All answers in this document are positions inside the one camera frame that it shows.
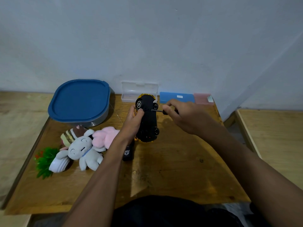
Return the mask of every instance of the screwdriver handle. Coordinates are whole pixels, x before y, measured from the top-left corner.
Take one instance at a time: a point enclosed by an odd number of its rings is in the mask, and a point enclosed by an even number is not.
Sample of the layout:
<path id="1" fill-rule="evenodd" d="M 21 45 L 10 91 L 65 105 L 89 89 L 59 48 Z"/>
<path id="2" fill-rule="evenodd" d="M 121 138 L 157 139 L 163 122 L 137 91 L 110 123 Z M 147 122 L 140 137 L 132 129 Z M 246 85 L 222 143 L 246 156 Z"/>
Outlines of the screwdriver handle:
<path id="1" fill-rule="evenodd" d="M 168 115 L 168 114 L 165 112 L 165 110 L 163 110 L 162 113 L 163 113 L 164 115 Z"/>

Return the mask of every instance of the right hand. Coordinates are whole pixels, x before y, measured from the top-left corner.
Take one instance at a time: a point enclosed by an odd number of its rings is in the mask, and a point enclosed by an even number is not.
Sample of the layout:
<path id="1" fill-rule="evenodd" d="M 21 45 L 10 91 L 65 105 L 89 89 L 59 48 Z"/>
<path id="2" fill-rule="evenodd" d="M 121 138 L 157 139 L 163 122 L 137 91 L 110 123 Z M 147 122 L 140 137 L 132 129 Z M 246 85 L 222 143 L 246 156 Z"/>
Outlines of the right hand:
<path id="1" fill-rule="evenodd" d="M 179 114 L 170 107 L 171 105 L 179 111 Z M 162 108 L 182 130 L 204 140 L 209 138 L 209 134 L 214 134 L 216 128 L 221 127 L 204 111 L 202 105 L 193 102 L 183 103 L 171 99 Z"/>

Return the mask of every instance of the clear plastic box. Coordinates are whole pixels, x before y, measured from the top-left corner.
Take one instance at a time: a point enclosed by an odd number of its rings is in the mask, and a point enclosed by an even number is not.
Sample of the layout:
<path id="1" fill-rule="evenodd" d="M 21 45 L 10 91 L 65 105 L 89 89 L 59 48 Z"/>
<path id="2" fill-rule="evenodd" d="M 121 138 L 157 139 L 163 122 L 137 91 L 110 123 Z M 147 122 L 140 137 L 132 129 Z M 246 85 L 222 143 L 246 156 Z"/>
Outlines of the clear plastic box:
<path id="1" fill-rule="evenodd" d="M 122 81 L 122 102 L 135 103 L 141 94 L 151 94 L 158 100 L 158 84 Z"/>

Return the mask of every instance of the toy car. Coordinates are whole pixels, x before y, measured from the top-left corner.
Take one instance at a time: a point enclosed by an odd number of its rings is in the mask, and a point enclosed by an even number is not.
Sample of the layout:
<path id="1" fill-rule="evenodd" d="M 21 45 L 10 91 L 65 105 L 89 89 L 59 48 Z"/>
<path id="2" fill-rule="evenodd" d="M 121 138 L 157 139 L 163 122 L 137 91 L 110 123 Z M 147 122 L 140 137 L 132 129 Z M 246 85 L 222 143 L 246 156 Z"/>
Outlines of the toy car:
<path id="1" fill-rule="evenodd" d="M 155 111 L 157 110 L 158 104 L 154 103 L 156 98 L 153 95 L 141 94 L 136 100 L 136 110 L 140 108 L 144 111 L 144 116 L 142 117 L 140 128 L 137 133 L 138 140 L 142 142 L 151 142 L 157 138 L 159 134 L 159 128 L 157 128 L 157 115 Z"/>

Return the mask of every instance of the brown plush toy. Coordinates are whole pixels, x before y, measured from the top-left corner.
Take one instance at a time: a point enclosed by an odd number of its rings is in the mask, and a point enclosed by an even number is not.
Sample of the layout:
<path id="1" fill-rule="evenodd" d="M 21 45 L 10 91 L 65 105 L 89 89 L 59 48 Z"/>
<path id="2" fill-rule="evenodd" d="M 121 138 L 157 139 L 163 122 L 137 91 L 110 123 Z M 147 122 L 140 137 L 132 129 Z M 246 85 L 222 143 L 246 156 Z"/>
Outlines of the brown plush toy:
<path id="1" fill-rule="evenodd" d="M 67 130 L 61 135 L 61 144 L 65 145 L 65 147 L 61 148 L 60 150 L 67 150 L 72 142 L 84 135 L 87 129 L 83 126 L 75 126 L 70 130 Z"/>

